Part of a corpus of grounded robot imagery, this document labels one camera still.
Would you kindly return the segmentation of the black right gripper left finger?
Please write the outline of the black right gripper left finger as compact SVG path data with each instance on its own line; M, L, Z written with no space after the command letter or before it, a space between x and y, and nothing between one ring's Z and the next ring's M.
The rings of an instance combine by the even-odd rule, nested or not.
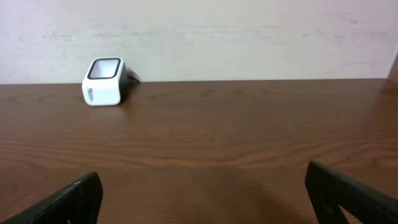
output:
M97 172L89 172L2 223L96 224L102 198L100 177Z

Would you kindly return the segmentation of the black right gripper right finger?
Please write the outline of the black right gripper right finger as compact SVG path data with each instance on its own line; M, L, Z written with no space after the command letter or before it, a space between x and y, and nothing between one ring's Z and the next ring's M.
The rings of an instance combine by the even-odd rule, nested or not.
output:
M319 223L348 223L346 210L362 223L397 224L397 200L318 162L308 163L305 186Z

